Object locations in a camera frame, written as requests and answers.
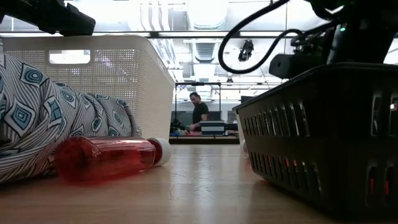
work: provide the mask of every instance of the wall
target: wall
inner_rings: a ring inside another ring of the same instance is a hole
[[[219,111],[219,102],[214,101],[214,102],[205,102],[207,104],[207,107],[209,107],[209,111]],[[231,111],[233,107],[239,105],[240,102],[235,101],[235,102],[230,102],[230,101],[224,101],[221,102],[221,119],[224,121],[228,120],[228,111]],[[177,111],[193,111],[194,105],[190,102],[177,102]],[[172,111],[175,110],[175,103],[173,102],[173,108]]]

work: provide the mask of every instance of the desk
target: desk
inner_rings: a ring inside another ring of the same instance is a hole
[[[96,187],[2,186],[0,223],[333,223],[255,175],[237,145],[173,147],[166,166]]]

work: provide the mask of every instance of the ceiling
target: ceiling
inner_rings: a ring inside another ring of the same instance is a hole
[[[152,30],[230,30],[239,21],[270,4],[262,0],[159,0],[159,1],[112,1],[74,0],[65,1],[97,21],[95,32],[134,32]],[[269,14],[247,25],[247,31],[282,32],[289,28],[310,29],[321,24],[308,2],[291,0]],[[0,24],[0,35],[4,32],[37,32],[35,26],[6,17]],[[224,50],[224,60],[230,67],[244,69],[253,66],[267,52],[273,38],[253,39],[254,52],[247,62],[239,62],[238,54],[245,39],[232,39]],[[275,54],[290,53],[293,48],[289,39],[279,42],[270,59],[258,70],[237,76],[226,73],[217,61],[216,53],[221,39],[152,39],[155,49],[169,67],[169,73],[176,82],[226,82],[232,78],[234,84],[223,85],[224,100],[240,99],[241,95],[258,95],[282,83],[282,80],[268,74],[269,61]],[[398,42],[391,46],[386,63],[396,63]],[[243,85],[241,82],[263,85]],[[178,99],[188,98],[191,91],[198,91],[206,99],[218,99],[217,86],[181,86]]]

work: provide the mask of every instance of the man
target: man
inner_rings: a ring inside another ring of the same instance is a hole
[[[200,95],[196,92],[193,92],[189,95],[191,102],[195,106],[192,114],[192,121],[189,130],[190,131],[200,131],[200,121],[207,121],[208,120],[208,113],[209,108],[207,107],[206,103],[201,101]]]

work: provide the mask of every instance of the white plastic basket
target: white plastic basket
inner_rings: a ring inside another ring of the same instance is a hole
[[[139,36],[4,37],[4,53],[80,92],[124,99],[144,138],[169,139],[174,81],[151,43]],[[89,50],[90,61],[50,63],[51,50]]]

